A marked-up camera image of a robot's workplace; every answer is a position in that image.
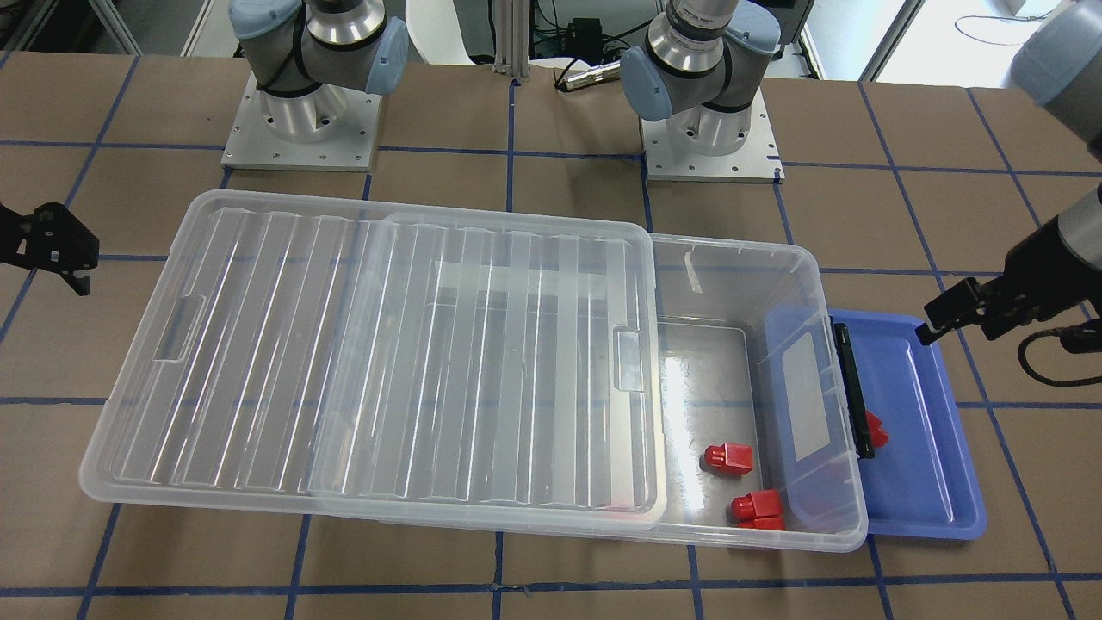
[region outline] white sticker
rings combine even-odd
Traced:
[[[788,415],[792,422],[796,460],[801,460],[830,445],[827,407],[819,383],[819,366],[811,333],[804,334],[780,357],[788,393]]]

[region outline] brown table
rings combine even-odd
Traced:
[[[1027,330],[943,339],[990,519],[972,543],[687,550],[112,508],[80,492],[82,454],[169,243],[212,187],[791,241],[818,257],[832,306],[918,315],[939,285],[998,271],[1014,242],[1102,177],[1018,91],[767,80],[782,185],[647,184],[617,86],[562,95],[550,72],[532,72],[510,87],[485,67],[411,65],[370,176],[230,174],[220,145],[244,61],[0,61],[0,198],[23,213],[66,202],[104,254],[87,297],[0,267],[0,617],[1102,617],[1102,387],[1028,380],[1014,355]],[[1082,319],[1077,308],[1059,325]],[[1096,358],[1051,344],[1034,356],[1054,376],[1099,372]]]

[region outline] red toy brick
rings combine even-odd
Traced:
[[[892,437],[884,431],[884,423],[880,422],[880,418],[874,416],[872,412],[865,412],[865,417],[868,418],[868,436],[873,442],[873,448],[879,450],[887,445]]]
[[[782,516],[763,516],[761,519],[755,519],[754,521],[744,521],[737,525],[737,527],[744,527],[747,530],[779,530],[784,532],[785,518]]]
[[[785,507],[780,502],[780,493],[774,489],[754,491],[731,502],[731,514],[735,521],[754,521],[764,516],[780,516]]]
[[[722,474],[746,476],[754,471],[754,448],[743,444],[709,446],[704,450],[704,463]]]

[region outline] blue plastic tray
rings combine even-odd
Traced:
[[[860,463],[868,533],[971,541],[987,527],[960,414],[937,345],[919,319],[832,309],[850,328],[865,407],[890,436]]]

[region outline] clear plastic container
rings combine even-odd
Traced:
[[[850,551],[867,518],[829,334],[795,246],[208,192],[80,481],[107,501]],[[724,442],[755,448],[750,475],[701,468]],[[730,523],[758,489],[787,531]]]

